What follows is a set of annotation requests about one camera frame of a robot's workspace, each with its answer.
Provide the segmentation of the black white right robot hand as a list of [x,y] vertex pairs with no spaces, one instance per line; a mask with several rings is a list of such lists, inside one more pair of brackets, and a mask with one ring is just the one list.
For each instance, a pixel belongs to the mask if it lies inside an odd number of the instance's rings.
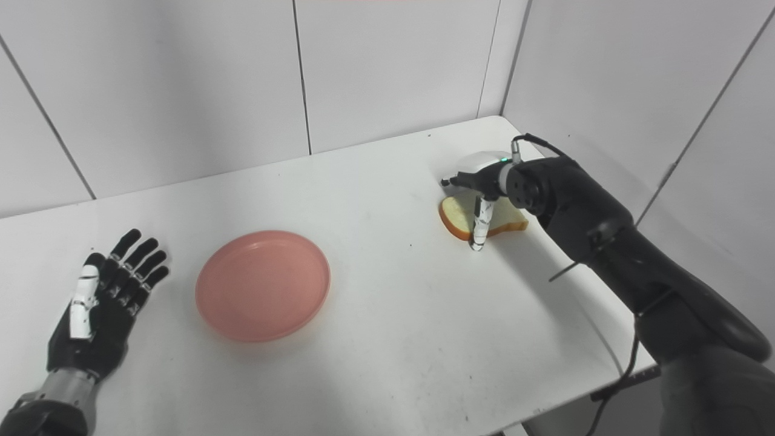
[[503,151],[479,151],[461,158],[454,176],[441,179],[444,188],[454,186],[476,192],[473,231],[469,245],[481,251],[488,238],[496,202],[506,196],[506,177],[514,165],[511,154]]

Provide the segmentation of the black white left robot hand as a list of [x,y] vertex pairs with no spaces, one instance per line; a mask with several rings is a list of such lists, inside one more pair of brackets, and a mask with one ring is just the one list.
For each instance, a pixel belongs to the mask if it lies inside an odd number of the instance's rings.
[[88,255],[49,339],[48,372],[75,369],[100,382],[119,367],[139,312],[170,273],[159,246],[134,228],[108,254]]

